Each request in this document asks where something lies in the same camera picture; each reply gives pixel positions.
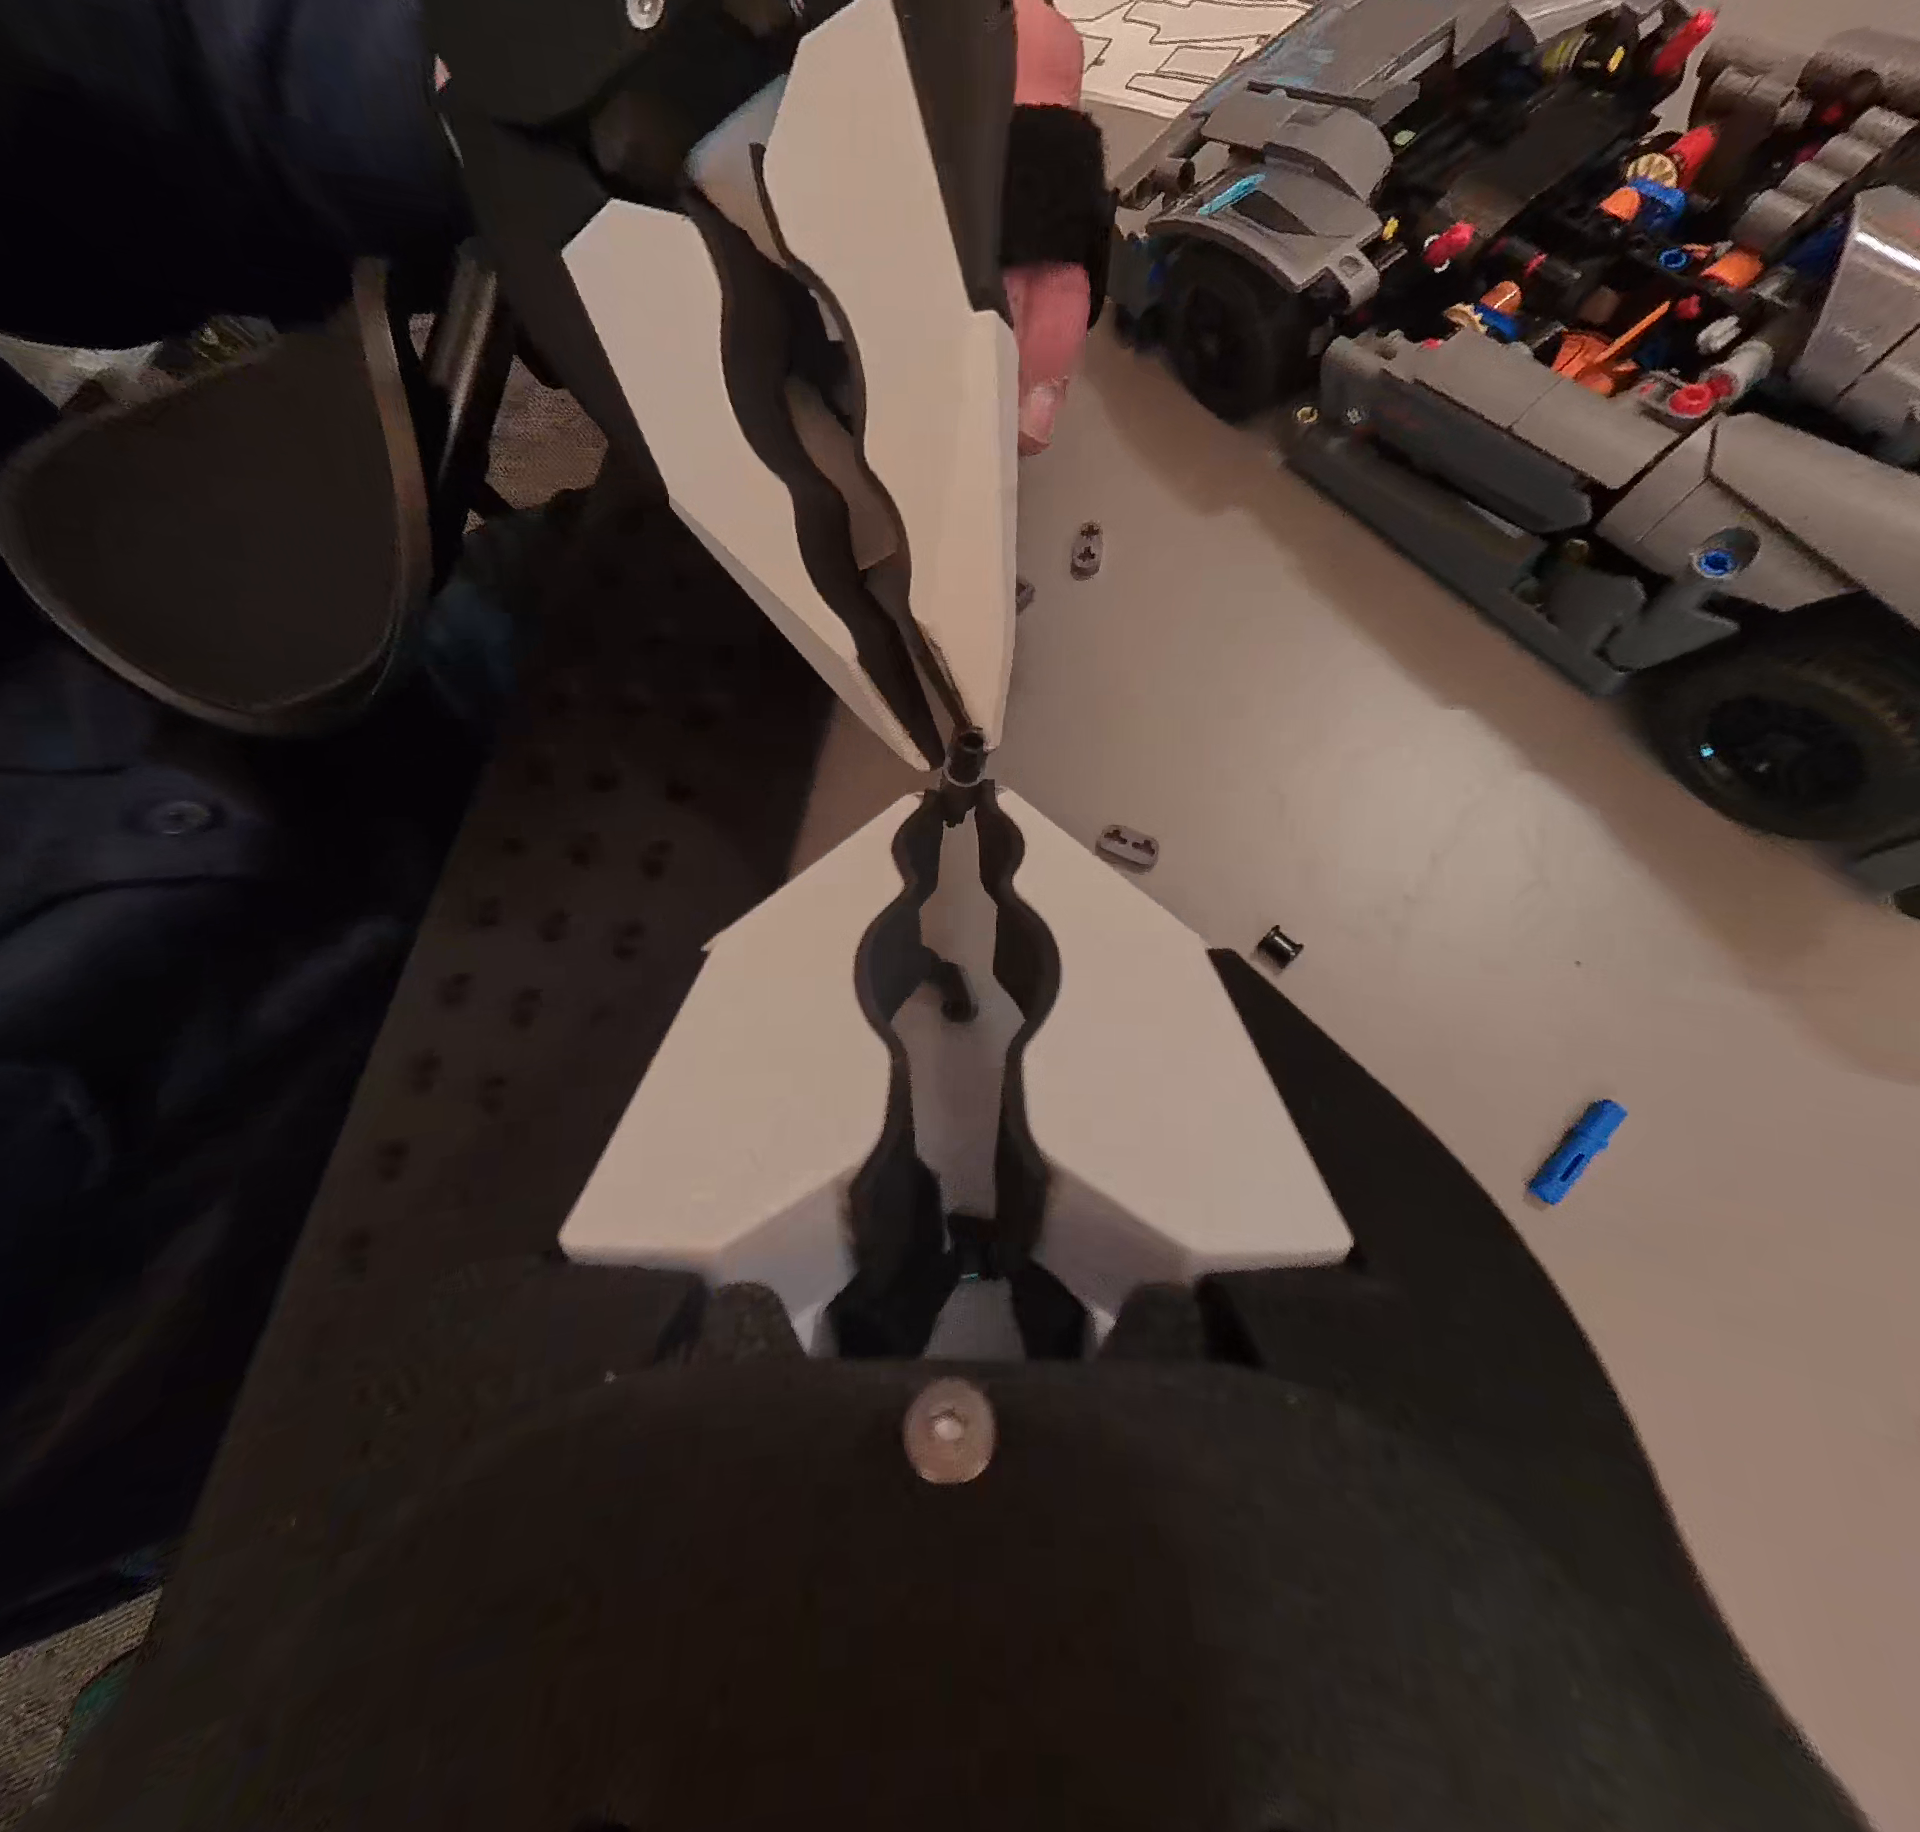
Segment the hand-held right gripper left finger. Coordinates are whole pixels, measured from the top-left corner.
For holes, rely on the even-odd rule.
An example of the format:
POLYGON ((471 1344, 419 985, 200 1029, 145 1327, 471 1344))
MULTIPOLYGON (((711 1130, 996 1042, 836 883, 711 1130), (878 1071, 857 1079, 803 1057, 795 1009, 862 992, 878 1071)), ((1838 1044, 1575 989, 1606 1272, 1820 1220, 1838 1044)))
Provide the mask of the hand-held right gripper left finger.
POLYGON ((898 1017, 945 826, 898 800, 709 943, 560 1233, 582 1264, 773 1292, 843 1357, 920 1357, 947 1304, 898 1017))

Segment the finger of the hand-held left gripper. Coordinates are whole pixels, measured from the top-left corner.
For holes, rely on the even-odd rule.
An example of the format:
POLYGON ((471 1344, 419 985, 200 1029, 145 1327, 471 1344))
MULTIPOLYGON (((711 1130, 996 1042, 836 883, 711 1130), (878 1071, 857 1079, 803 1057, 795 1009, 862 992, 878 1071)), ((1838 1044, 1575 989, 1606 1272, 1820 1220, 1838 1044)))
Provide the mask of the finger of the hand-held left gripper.
POLYGON ((807 550, 850 561, 847 511, 812 461, 769 465, 734 406, 725 278, 692 217, 610 202, 565 249, 565 266, 679 524, 751 595, 843 706, 908 770, 931 771, 928 715, 906 722, 862 665, 855 631, 809 571, 807 550))
POLYGON ((690 163, 715 428, 690 529, 903 760, 993 749, 1016 341, 947 212, 903 0, 850 0, 690 163))

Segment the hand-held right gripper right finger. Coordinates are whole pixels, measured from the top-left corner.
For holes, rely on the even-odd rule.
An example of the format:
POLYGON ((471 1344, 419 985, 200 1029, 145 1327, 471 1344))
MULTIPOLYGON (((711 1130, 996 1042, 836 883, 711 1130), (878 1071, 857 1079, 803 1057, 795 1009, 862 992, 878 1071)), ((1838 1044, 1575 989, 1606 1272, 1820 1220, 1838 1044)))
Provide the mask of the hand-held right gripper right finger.
POLYGON ((1018 1013, 994 1140, 1016 1286, 1117 1323, 1144 1289, 1352 1250, 1213 949, 1020 795, 975 806, 993 978, 1018 1013))

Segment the scattered small lego pieces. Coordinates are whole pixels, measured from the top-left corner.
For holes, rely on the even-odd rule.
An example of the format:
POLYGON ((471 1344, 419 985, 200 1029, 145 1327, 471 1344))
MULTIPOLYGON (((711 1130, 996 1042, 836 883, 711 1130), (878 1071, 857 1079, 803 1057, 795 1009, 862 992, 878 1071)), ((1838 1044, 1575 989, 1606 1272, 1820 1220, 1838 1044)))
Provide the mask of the scattered small lego pieces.
MULTIPOLYGON (((990 573, 993 585, 996 587, 994 595, 1005 595, 1001 601, 1005 605, 1005 611, 1001 614, 1005 625, 1001 631, 1005 633, 1004 660, 1009 660, 1018 633, 1018 616, 1030 606, 1034 585, 1018 568, 1018 527, 1008 525, 1004 538, 1005 549, 990 555, 986 573, 990 573)), ((1102 544, 1102 525, 1098 521, 1083 525, 1070 559, 1071 573, 1083 579, 1098 573, 1102 544)), ((965 715, 955 713, 950 737, 966 724, 965 715)), ((993 997, 1001 998, 1004 1005, 1009 1004, 1018 1013, 1018 1017, 1009 1022, 1013 1031, 1005 1035, 1012 1042, 1012 1057, 1018 1060, 1020 1042, 1034 1029, 1040 1029, 1048 1009, 1056 1004, 1056 979, 1065 979, 1063 958, 1068 952, 1068 934, 1052 932, 1048 916, 1043 916, 1046 894, 1034 901, 1031 894, 1022 895, 1024 888, 1016 892, 1016 875, 1020 872, 1020 866, 1024 864, 1027 872, 1038 870, 1043 853, 1054 845, 1065 842, 1065 859, 1056 864, 1054 870, 1065 878, 1061 892, 1065 894, 1070 911, 1070 917, 1065 919, 1068 926, 1098 924, 1088 905, 1099 911, 1114 899, 1114 894, 1109 894, 1098 877, 1088 886, 1086 875, 1091 872, 1093 861, 1079 856, 1077 841, 1050 830, 1050 820, 1046 820, 1043 813, 1024 806, 1013 797, 1005 783, 996 778, 1000 767, 993 749, 1001 737, 1004 726, 990 720, 990 731, 986 731, 990 744, 990 789, 982 789, 975 813, 961 826, 972 827, 978 820, 978 866, 974 857, 966 859, 963 878, 968 894, 975 894, 978 889, 986 894, 993 906, 996 906, 990 919, 990 924, 996 922, 996 937, 993 945, 989 945, 989 952, 993 953, 989 982, 993 997)), ((908 857, 916 861, 908 866, 908 886, 920 881, 908 899, 913 901, 913 906, 933 905, 937 911, 943 849, 947 833, 952 832, 943 826, 937 800, 933 797, 940 774, 941 770, 904 809, 912 824, 906 826, 906 833, 903 833, 913 846, 908 857)), ((1091 841, 1080 842, 1088 842, 1088 849, 1098 859, 1109 861, 1111 868, 1117 868, 1128 877, 1153 870, 1157 864, 1159 846, 1156 839, 1130 826, 1109 826, 1098 835, 1091 835, 1091 841)), ((1204 939, 1185 932, 1177 917, 1165 917, 1153 906, 1144 906, 1144 911, 1138 906, 1128 911, 1128 905, 1121 905, 1112 917, 1102 911, 1099 919, 1109 926, 1117 919, 1124 930, 1117 940, 1118 952, 1102 949, 1107 947, 1107 939, 1096 945, 1096 978, 1121 979, 1121 985, 1117 995, 1118 1005, 1111 1008, 1096 1004, 1096 1029, 1137 1029, 1143 1039, 1144 1031, 1172 1031, 1175 1044, 1184 1053, 1188 1051, 1188 1039, 1199 1053, 1203 1024, 1203 1021, 1193 1015, 1196 1011, 1203 1011, 1203 1008, 1193 1004, 1199 992, 1192 998, 1188 998, 1188 992, 1178 997, 1175 997, 1175 992, 1166 992, 1166 997, 1156 992, 1156 997, 1148 998, 1151 989, 1144 979, 1124 979, 1124 972, 1118 972, 1118 956, 1130 949, 1135 953, 1144 949, 1151 956, 1204 956, 1210 970, 1223 989, 1229 1000, 1223 1009, 1232 1013, 1232 1017, 1221 1017, 1220 1024, 1232 1024, 1255 1049, 1267 1055, 1267 1060, 1271 1060, 1271 1053, 1277 1051, 1276 1039, 1285 1035, 1286 1011, 1281 1005, 1276 1005, 1276 995, 1260 984, 1255 969, 1240 953, 1211 949, 1204 939)), ((963 965, 943 956, 937 945, 922 945, 918 939, 922 924, 916 922, 918 914, 916 919, 908 922, 908 952, 918 960, 918 965, 913 965, 912 984, 933 989, 945 1024, 974 1027, 980 1017, 980 995, 974 989, 972 975, 963 965)))

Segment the blue lego pin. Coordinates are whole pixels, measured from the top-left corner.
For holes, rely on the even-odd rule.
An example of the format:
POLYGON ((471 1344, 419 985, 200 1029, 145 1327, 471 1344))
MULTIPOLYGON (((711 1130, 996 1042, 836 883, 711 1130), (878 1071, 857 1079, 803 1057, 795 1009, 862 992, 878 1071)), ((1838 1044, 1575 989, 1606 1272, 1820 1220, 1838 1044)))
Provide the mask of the blue lego pin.
POLYGON ((1591 1102, 1531 1174, 1527 1196, 1544 1207, 1558 1207, 1607 1152, 1627 1117, 1627 1109, 1616 1100, 1591 1102))

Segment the grey lego car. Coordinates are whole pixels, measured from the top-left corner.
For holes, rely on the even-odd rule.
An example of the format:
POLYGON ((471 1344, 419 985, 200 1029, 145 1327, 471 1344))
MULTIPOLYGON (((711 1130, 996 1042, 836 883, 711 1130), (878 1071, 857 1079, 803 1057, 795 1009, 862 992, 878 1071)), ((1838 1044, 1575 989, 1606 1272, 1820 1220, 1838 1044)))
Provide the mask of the grey lego car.
POLYGON ((1124 339, 1917 917, 1917 38, 1324 0, 1121 196, 1124 339))

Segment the person's left hand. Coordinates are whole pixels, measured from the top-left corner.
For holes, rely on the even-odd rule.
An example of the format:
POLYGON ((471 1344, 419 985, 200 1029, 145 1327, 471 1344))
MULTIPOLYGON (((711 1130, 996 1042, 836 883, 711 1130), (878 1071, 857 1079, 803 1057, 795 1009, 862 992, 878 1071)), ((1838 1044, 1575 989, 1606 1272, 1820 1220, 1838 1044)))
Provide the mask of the person's left hand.
MULTIPOLYGON (((1016 106, 1080 113, 1080 34, 1050 0, 1012 4, 1016 106)), ((1034 456, 1048 449, 1080 369, 1091 285, 1080 269, 1048 262, 1009 271, 1005 292, 1020 354, 1018 451, 1034 456)))

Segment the black perforated board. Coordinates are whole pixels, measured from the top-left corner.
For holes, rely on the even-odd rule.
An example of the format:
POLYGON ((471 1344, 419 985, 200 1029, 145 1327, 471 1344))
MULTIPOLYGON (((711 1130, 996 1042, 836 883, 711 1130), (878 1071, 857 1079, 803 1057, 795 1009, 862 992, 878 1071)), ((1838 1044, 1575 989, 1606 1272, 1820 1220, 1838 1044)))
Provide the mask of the black perforated board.
POLYGON ((688 1337, 558 1233, 705 943, 780 883, 832 696, 665 511, 538 541, 538 619, 124 1697, 38 1829, 263 1825, 256 1650, 520 1413, 688 1337))

